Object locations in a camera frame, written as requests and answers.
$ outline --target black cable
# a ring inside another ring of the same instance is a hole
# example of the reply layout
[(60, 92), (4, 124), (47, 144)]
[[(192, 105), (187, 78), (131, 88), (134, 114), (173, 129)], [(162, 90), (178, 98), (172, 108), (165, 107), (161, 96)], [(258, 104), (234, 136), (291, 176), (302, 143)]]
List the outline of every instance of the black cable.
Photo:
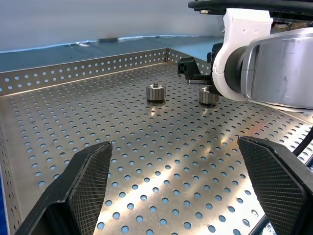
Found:
[(302, 140), (302, 142), (298, 145), (298, 147), (295, 148), (295, 150), (293, 151), (293, 154), (298, 157), (300, 153), (302, 153), (302, 151), (306, 147), (308, 147), (308, 145), (311, 143), (312, 140), (313, 140), (313, 128), (311, 128), (307, 136), (304, 138), (304, 140)]

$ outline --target white wall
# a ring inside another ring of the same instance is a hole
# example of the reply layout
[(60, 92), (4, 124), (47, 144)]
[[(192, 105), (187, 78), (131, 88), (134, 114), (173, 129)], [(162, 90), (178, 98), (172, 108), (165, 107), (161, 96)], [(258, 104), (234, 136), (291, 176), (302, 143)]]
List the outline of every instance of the white wall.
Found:
[(100, 38), (221, 36), (188, 0), (0, 0), (0, 51)]

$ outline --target metal cylinder part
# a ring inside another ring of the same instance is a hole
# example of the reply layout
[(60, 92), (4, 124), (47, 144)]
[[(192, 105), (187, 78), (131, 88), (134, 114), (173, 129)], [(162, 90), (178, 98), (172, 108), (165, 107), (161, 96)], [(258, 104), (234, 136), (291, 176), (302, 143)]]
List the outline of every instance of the metal cylinder part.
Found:
[(219, 95), (209, 92), (209, 87), (199, 89), (199, 102), (201, 104), (215, 104), (219, 101)]
[(165, 86), (155, 82), (153, 85), (149, 85), (146, 88), (147, 99), (152, 101), (164, 100), (166, 97)]

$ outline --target perforated metal tray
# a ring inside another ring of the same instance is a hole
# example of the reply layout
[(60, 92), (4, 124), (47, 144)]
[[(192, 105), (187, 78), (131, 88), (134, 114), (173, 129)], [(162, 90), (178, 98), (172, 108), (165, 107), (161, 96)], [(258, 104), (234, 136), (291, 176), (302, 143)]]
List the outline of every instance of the perforated metal tray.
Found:
[[(76, 151), (108, 140), (110, 178), (95, 235), (245, 235), (255, 227), (264, 213), (237, 136), (267, 138), (293, 150), (310, 125), (249, 102), (220, 98), (215, 107), (199, 104), (200, 86), (177, 76), (175, 62), (186, 55), (163, 51), (163, 63), (157, 64), (158, 53), (141, 52), (137, 56), (151, 54), (156, 62), (0, 98), (11, 234)], [(86, 63), (94, 75), (100, 71), (95, 63), (104, 62), (107, 71), (114, 60)], [(209, 73), (207, 63), (197, 62)], [(156, 81), (167, 88), (163, 103), (145, 98), (145, 86)], [(310, 146), (306, 152), (312, 154)]]

